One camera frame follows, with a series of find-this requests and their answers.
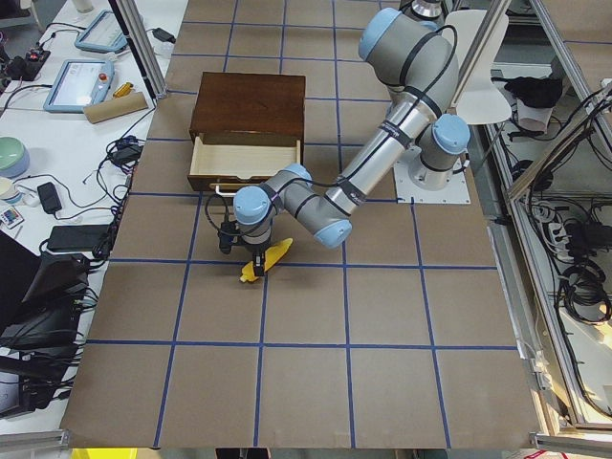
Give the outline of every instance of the black cloth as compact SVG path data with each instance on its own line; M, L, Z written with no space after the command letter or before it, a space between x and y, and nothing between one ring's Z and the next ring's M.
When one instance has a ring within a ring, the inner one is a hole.
M519 76L508 80L504 89L528 107L553 108L561 98L563 84L560 79Z

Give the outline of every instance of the remote control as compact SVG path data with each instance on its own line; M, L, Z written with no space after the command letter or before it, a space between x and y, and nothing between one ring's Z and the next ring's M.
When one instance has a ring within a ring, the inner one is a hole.
M12 230L17 225L23 223L23 217L13 206L2 209L0 213L0 222L4 223L9 230Z

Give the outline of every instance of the metal mounting plate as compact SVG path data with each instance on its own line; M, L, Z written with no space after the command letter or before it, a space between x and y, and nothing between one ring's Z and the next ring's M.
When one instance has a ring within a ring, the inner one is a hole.
M451 175L447 186L439 191L422 189L412 182L408 164L420 152L419 147L408 148L393 166L398 202L408 204L412 201L421 204L470 204L470 193L463 172ZM454 169L458 169L460 166L461 163L457 160Z

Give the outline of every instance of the tablet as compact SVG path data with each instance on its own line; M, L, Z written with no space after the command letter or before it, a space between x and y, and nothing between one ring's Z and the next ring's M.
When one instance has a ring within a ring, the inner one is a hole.
M104 101L114 73L109 60L66 60L43 108L48 112L82 113L83 107Z
M93 53L118 53L127 46L127 39L113 12L104 10L78 35L75 46Z

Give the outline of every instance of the drawer handle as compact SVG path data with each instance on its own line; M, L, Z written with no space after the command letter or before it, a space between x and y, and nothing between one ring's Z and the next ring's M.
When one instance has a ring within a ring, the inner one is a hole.
M233 192L225 192L221 191L221 186L216 185L214 188L214 192L219 196L223 196L224 198L233 198L236 195L236 191Z

